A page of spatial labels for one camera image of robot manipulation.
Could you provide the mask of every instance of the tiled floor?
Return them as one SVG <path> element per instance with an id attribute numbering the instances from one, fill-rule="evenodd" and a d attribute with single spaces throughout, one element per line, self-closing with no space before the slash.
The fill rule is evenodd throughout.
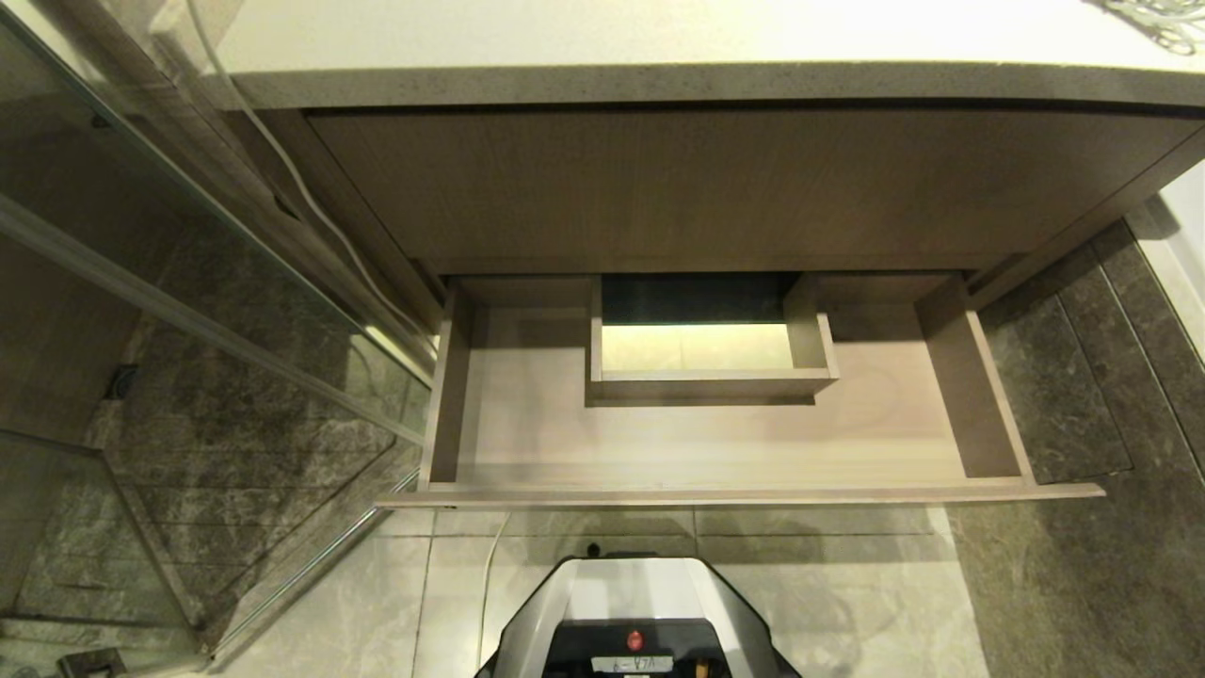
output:
<path id="1" fill-rule="evenodd" d="M 501 520 L 395 514 L 224 674 L 472 676 Z M 809 678 L 987 676 L 940 508 L 517 513 L 494 556 L 483 655 L 557 561 L 592 542 L 710 561 Z"/>

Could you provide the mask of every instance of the white cable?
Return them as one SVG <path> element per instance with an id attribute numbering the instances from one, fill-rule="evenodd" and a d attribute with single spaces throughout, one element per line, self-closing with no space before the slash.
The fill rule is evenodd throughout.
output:
<path id="1" fill-rule="evenodd" d="M 498 535 L 494 535 L 494 543 L 489 547 L 489 555 L 486 556 L 486 572 L 481 578 L 481 619 L 477 620 L 477 665 L 474 671 L 481 668 L 481 645 L 486 642 L 486 602 L 489 600 L 489 568 L 494 565 L 494 552 L 498 550 L 498 542 L 502 538 L 502 531 L 506 530 L 506 524 L 511 521 L 511 514 L 507 513 L 506 518 L 502 519 L 502 524 L 498 527 Z"/>
<path id="2" fill-rule="evenodd" d="M 416 334 L 418 334 L 422 341 L 427 343 L 427 346 L 430 347 L 430 349 L 434 352 L 435 344 L 431 342 L 431 338 L 428 335 L 427 329 L 424 329 L 423 325 L 421 325 L 419 323 L 415 322 L 415 319 L 411 318 L 408 313 L 399 308 L 396 305 L 394 305 L 394 302 L 390 301 L 388 296 L 384 295 L 383 291 L 381 291 L 381 288 L 377 287 L 377 283 L 372 279 L 372 276 L 369 275 L 368 267 L 364 265 L 364 261 L 360 259 L 359 252 L 355 250 L 355 247 L 352 244 L 351 240 L 348 240 L 347 235 L 342 231 L 342 229 L 335 225 L 334 219 L 331 219 L 330 216 L 327 214 L 327 212 L 322 208 L 322 206 L 318 205 L 318 201 L 310 193 L 310 188 L 306 185 L 305 179 L 301 178 L 301 172 L 298 171 L 296 165 L 293 163 L 293 158 L 289 157 L 288 152 L 284 151 L 284 147 L 281 146 L 281 142 L 277 141 L 276 136 L 271 132 L 271 130 L 268 129 L 268 125 L 264 124 L 264 120 L 259 119 L 259 116 L 255 114 L 255 111 L 252 110 L 251 104 L 247 102 L 247 99 L 242 95 L 242 92 L 234 83 L 234 78 L 231 78 L 229 71 L 225 70 L 225 66 L 222 64 L 222 59 L 218 58 L 217 49 L 213 48 L 213 43 L 210 42 L 210 37 L 205 33 L 205 28 L 201 24 L 201 14 L 196 10 L 196 0 L 184 0 L 184 4 L 188 6 L 188 16 L 193 20 L 193 28 L 196 30 L 196 37 L 200 39 L 201 48 L 205 49 L 205 54 L 210 58 L 210 63 L 213 64 L 213 70 L 217 72 L 222 82 L 225 83 L 227 89 L 229 89 L 230 93 L 234 95 L 235 102 L 239 105 L 239 108 L 243 112 L 243 114 L 247 116 L 248 119 L 251 119 L 251 124 L 255 125 L 255 129 L 259 130 L 259 134 L 264 136 L 264 140 L 268 141 L 268 145 L 272 147 L 272 151 L 275 151 L 277 157 L 281 158 L 281 161 L 284 163 L 284 167 L 289 171 L 289 176 L 293 177 L 293 182 L 296 184 L 298 190 L 301 193 L 301 197 L 304 197 L 306 204 L 310 205 L 310 208 L 313 210 L 313 213 L 318 216 L 318 219 L 323 223 L 323 225 L 325 225 L 333 234 L 335 234 L 335 237 L 337 237 L 339 241 L 342 242 L 343 248 L 347 249 L 347 254 L 352 258 L 352 261 L 355 264 L 355 267 L 359 269 L 360 276 L 364 277 L 364 282 L 366 282 L 369 288 L 372 289 L 372 293 L 376 295 L 376 297 L 382 303 L 384 303 L 386 307 L 388 307 L 395 316 L 398 316 L 399 319 L 408 324 L 410 328 L 415 330 Z"/>

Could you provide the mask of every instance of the shower enclosure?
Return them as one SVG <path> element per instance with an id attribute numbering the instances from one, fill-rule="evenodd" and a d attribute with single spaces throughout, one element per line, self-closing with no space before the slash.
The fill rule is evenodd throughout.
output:
<path id="1" fill-rule="evenodd" d="M 429 377 L 0 19 L 0 678 L 195 668 L 413 478 Z"/>

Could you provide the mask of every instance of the stone countertop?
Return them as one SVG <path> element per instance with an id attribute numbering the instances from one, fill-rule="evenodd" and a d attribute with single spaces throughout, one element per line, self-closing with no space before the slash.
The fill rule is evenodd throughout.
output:
<path id="1" fill-rule="evenodd" d="M 218 45 L 257 107 L 989 98 L 1205 106 L 1087 0 L 243 0 Z"/>

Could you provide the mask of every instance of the wire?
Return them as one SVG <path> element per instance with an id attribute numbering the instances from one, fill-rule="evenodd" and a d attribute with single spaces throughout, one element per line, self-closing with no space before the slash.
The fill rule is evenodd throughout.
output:
<path id="1" fill-rule="evenodd" d="M 274 135 L 271 130 L 268 129 L 268 125 L 264 124 L 264 120 L 261 120 L 259 116 L 255 114 L 255 111 L 252 110 L 251 104 L 247 102 L 247 99 L 242 95 L 242 92 L 239 89 L 239 86 L 234 83 L 234 78 L 230 77 L 230 72 L 227 71 L 225 65 L 222 64 L 222 59 L 218 58 L 217 49 L 213 48 L 213 43 L 210 42 L 210 37 L 205 33 L 205 26 L 201 24 L 201 14 L 196 10 L 196 0 L 184 0 L 184 4 L 188 6 L 188 16 L 193 20 L 193 28 L 196 30 L 196 37 L 199 37 L 201 41 L 201 48 L 205 49 L 205 54 L 210 58 L 210 63 L 213 65 L 213 70 L 217 72 L 218 78 L 222 79 L 225 87 L 234 95 L 235 102 L 239 105 L 239 110 L 241 110 L 243 114 L 247 116 L 247 118 L 251 120 L 251 124 L 255 125 L 255 129 L 259 130 L 259 134 L 263 135 L 264 140 L 268 141 L 268 145 L 272 147 L 272 151 L 276 152 L 276 155 L 280 157 L 281 161 L 284 163 L 284 167 L 289 171 L 289 176 L 293 177 L 293 182 L 296 184 L 298 190 L 301 193 L 301 197 L 305 199 L 306 205 L 308 205 L 310 208 L 313 211 L 313 213 L 318 216 L 318 220 L 321 220 L 323 225 L 325 225 L 335 235 L 335 237 L 337 237 L 339 241 L 343 244 L 343 248 L 347 250 L 347 254 L 355 264 L 355 267 L 360 271 L 360 276 L 364 278 L 364 282 L 366 282 L 369 288 L 372 289 L 372 293 L 376 295 L 376 297 L 382 303 L 384 303 L 386 307 L 388 307 L 399 319 L 408 324 L 410 328 L 415 330 L 416 334 L 418 334 L 422 341 L 434 352 L 435 343 L 431 342 L 431 338 L 428 335 L 427 329 L 423 328 L 423 325 L 416 322 L 412 317 L 410 317 L 410 314 L 406 313 L 404 309 L 399 308 L 393 301 L 389 300 L 388 296 L 386 296 L 384 291 L 382 291 L 381 288 L 377 287 L 377 283 L 372 279 L 372 276 L 369 273 L 368 267 L 360 259 L 359 252 L 355 250 L 355 247 L 352 244 L 352 241 L 348 240 L 347 234 L 345 234 L 343 230 L 335 224 L 334 219 L 331 219 L 330 216 L 327 214 L 325 210 L 323 210 L 322 206 L 318 204 L 318 200 L 316 200 L 313 194 L 310 193 L 310 188 L 306 185 L 305 179 L 301 178 L 301 172 L 298 171 L 296 164 L 293 163 L 293 158 L 289 157 L 288 152 L 284 151 L 284 147 L 281 146 L 281 142 L 277 141 L 276 135 Z"/>
<path id="2" fill-rule="evenodd" d="M 477 668 L 481 668 L 481 645 L 486 642 L 486 602 L 489 601 L 489 568 L 494 565 L 494 552 L 498 550 L 498 542 L 502 538 L 506 524 L 511 521 L 507 513 L 502 524 L 498 526 L 498 535 L 494 535 L 494 543 L 489 547 L 489 555 L 486 556 L 486 572 L 481 578 L 481 619 L 477 620 Z"/>

